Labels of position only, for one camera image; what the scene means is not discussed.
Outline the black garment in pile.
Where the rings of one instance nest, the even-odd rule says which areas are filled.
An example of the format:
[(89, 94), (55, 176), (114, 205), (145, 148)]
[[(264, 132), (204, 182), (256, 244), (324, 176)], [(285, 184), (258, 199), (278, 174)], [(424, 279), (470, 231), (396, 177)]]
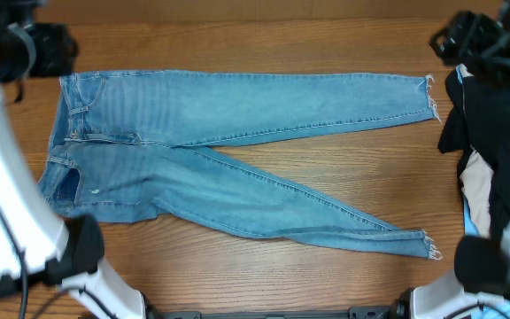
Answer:
[[(493, 113), (496, 151), (493, 153), (495, 160), (492, 166), (494, 175), (490, 196), (491, 236), (489, 238), (499, 241), (503, 237), (504, 229), (510, 222), (510, 86), (498, 86), (476, 77), (475, 80), (481, 84), (485, 104), (490, 107)], [(452, 101), (452, 109), (449, 112), (437, 148), (441, 153), (461, 151), (459, 168), (464, 153), (463, 146), (466, 143), (462, 141), (460, 136), (462, 133), (460, 115), (454, 107), (454, 102), (460, 93), (460, 85), (456, 79), (455, 70), (447, 76), (445, 87)]]

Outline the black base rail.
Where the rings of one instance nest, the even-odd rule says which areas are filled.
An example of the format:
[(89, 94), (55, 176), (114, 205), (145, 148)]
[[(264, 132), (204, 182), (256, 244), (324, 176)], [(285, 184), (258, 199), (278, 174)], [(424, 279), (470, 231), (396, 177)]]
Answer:
[(160, 312), (151, 310), (146, 319), (405, 319), (401, 306), (350, 307), (347, 310), (306, 310), (287, 312), (235, 312), (207, 314), (197, 311)]

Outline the light blue denim jeans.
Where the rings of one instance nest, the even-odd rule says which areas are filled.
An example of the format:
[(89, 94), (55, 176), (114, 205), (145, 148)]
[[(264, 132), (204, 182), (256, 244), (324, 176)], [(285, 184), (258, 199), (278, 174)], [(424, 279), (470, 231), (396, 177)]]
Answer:
[(71, 74), (60, 88), (39, 182), (57, 214), (123, 223), (173, 214), (239, 237), (441, 256), (423, 230), (220, 153), (435, 119), (428, 77), (129, 70)]

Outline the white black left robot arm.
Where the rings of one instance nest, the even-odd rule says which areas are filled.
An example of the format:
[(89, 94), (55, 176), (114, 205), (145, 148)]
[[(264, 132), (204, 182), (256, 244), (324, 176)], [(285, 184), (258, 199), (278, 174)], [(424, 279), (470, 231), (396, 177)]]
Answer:
[(90, 215), (64, 221), (38, 190), (6, 111), (3, 82), (21, 83), (37, 60), (35, 41), (21, 25), (0, 23), (0, 298), (53, 285), (96, 318), (152, 318), (148, 300), (105, 258), (103, 234)]

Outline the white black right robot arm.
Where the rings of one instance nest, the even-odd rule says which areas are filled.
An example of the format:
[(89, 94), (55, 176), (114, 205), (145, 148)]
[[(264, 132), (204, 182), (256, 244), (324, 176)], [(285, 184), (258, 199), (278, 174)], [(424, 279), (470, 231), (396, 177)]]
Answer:
[(390, 307), (352, 307), (351, 318), (470, 318), (510, 301), (510, 1), (497, 18), (459, 12), (430, 46), (452, 68), (440, 152), (461, 152), (460, 193), (475, 233), (453, 269)]

